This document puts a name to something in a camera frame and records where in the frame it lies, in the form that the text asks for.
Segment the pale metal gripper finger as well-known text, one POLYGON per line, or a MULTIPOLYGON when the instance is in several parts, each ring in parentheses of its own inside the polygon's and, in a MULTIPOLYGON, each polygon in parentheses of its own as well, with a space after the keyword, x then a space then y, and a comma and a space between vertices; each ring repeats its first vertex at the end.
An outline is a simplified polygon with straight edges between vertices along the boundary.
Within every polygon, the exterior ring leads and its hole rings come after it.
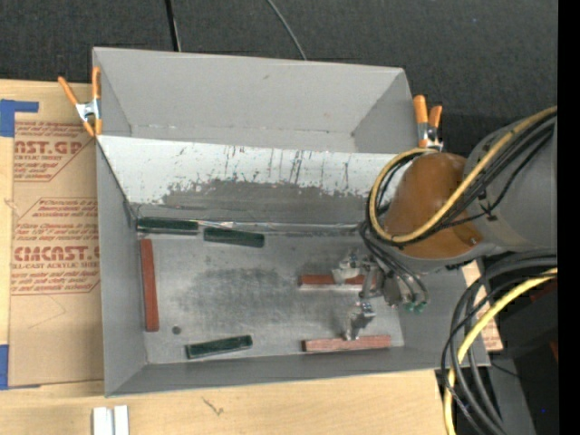
POLYGON ((358 339, 359 332, 364 329, 376 316, 369 301, 355 303, 347 312, 343 338, 347 341, 358 339))
POLYGON ((338 267, 332 270, 332 278, 336 285, 361 285, 365 278, 365 268, 357 251, 350 251, 338 267))

